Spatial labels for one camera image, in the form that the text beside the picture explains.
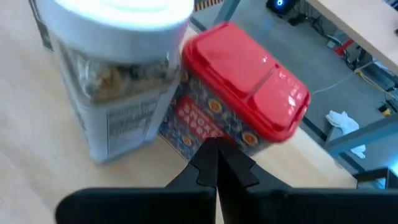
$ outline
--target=table surface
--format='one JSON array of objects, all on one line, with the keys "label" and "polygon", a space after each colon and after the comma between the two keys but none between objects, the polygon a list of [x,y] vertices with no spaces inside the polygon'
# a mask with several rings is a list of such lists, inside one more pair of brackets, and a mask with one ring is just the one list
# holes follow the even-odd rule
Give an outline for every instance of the table surface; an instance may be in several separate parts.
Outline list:
[{"label": "table surface", "polygon": [[383,0],[306,0],[398,74],[398,12]]},{"label": "table surface", "polygon": [[[95,164],[28,1],[3,0],[0,21],[0,223],[53,223],[55,206],[75,190],[162,187],[185,167],[187,162],[161,138],[110,164]],[[254,159],[294,187],[356,186],[301,129]],[[220,210],[217,214],[221,223]]]}]

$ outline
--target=white lid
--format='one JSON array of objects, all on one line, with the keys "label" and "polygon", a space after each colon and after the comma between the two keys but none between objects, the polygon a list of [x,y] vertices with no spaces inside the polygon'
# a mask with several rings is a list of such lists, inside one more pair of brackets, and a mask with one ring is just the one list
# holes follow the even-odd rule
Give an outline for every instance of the white lid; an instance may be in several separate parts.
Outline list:
[{"label": "white lid", "polygon": [[193,0],[40,0],[47,27],[67,45],[119,63],[178,48]]}]

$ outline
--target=floor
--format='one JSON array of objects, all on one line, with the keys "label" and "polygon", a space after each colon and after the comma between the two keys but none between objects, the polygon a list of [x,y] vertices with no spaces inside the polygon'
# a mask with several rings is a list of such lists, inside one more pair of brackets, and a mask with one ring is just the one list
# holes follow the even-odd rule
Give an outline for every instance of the floor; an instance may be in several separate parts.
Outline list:
[{"label": "floor", "polygon": [[[209,28],[221,5],[217,4],[196,12],[194,17]],[[271,52],[301,79],[311,92],[331,86],[351,74],[344,61],[326,47],[326,39],[308,24],[292,27],[285,20],[274,16],[266,9],[265,0],[242,0],[231,21]],[[378,81],[386,85],[385,80]],[[346,111],[360,126],[365,126],[383,119],[377,110],[382,101],[382,92],[368,85],[359,76],[351,75],[334,88],[313,94],[306,117],[327,134],[331,126],[327,123],[325,115],[330,110],[339,113]],[[323,144],[310,128],[304,124],[302,128],[316,142]],[[365,159],[360,159],[350,152],[348,154],[366,170],[389,166],[398,171],[398,147],[395,140],[397,137],[391,136],[367,145]],[[350,172],[355,172],[342,159],[338,158],[338,161]]]}]

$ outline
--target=wire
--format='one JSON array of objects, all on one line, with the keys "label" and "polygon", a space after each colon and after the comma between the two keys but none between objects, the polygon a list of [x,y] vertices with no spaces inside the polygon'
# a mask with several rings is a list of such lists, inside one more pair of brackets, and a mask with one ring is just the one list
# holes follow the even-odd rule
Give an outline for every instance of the wire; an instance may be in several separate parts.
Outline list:
[{"label": "wire", "polygon": [[345,80],[351,78],[354,74],[356,74],[357,71],[361,70],[361,69],[364,68],[364,67],[367,67],[368,65],[370,65],[370,64],[372,64],[372,63],[373,63],[373,61],[364,64],[363,66],[357,68],[355,71],[350,72],[346,77],[344,77],[344,78],[341,79],[340,81],[336,82],[335,84],[333,84],[333,85],[331,85],[331,86],[329,86],[329,87],[326,87],[326,88],[322,88],[322,89],[320,89],[320,90],[313,91],[313,92],[311,93],[311,95],[314,95],[314,94],[317,94],[317,93],[321,93],[321,92],[323,92],[323,91],[327,91],[327,90],[330,90],[330,89],[336,87],[336,86],[339,85],[340,83],[342,83],[342,82],[344,82]]}]

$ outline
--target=red lid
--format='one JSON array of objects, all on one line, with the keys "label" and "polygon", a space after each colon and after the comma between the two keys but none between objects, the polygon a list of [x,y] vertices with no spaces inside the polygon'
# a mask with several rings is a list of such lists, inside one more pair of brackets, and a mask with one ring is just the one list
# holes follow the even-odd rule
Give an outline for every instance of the red lid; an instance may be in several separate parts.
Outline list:
[{"label": "red lid", "polygon": [[310,102],[307,88],[236,25],[196,36],[182,55],[184,66],[263,138],[293,135]]}]

